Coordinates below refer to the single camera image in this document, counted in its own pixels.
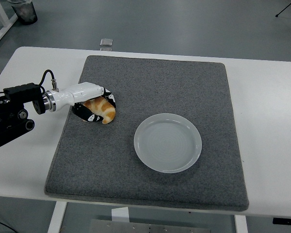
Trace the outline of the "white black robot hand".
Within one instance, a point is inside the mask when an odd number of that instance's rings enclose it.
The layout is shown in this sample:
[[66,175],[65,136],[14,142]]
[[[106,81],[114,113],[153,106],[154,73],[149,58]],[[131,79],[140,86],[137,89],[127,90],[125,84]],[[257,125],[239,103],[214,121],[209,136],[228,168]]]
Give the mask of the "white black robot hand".
[[111,91],[93,84],[80,83],[62,91],[49,91],[50,110],[55,112],[66,105],[72,106],[72,112],[87,122],[101,121],[108,124],[116,115],[115,99]]

